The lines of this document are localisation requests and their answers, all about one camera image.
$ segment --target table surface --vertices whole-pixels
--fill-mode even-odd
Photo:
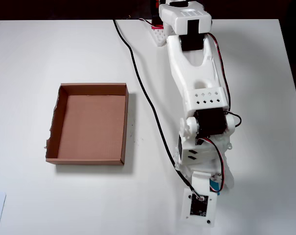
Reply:
[[[183,108],[167,47],[143,22],[118,25],[174,152]],[[204,229],[179,220],[184,183],[113,22],[0,22],[0,235],[296,234],[296,91],[279,22],[214,20],[212,33],[243,124],[226,152],[235,187]],[[73,82],[127,83],[124,166],[45,162],[59,85]]]

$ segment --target robotic arm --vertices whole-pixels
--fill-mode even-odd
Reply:
[[[213,227],[218,192],[224,185],[234,186],[224,153],[232,148],[235,121],[228,113],[227,90],[221,85],[210,47],[211,16],[196,1],[161,4],[159,15],[164,37],[156,37],[156,29],[151,30],[152,35],[159,46],[167,42],[185,116],[180,119],[175,168],[191,179],[197,192],[184,190],[181,218]],[[203,52],[203,61],[195,66],[187,58],[198,50]]]

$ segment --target cardboard box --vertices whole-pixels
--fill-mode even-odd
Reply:
[[[128,91],[125,83],[61,84],[46,161],[123,165]]]

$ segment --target ventilation hole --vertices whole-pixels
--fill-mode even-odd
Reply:
[[[197,152],[196,151],[194,151],[194,150],[188,150],[189,152],[191,152],[191,153],[194,153],[194,154],[196,154]]]

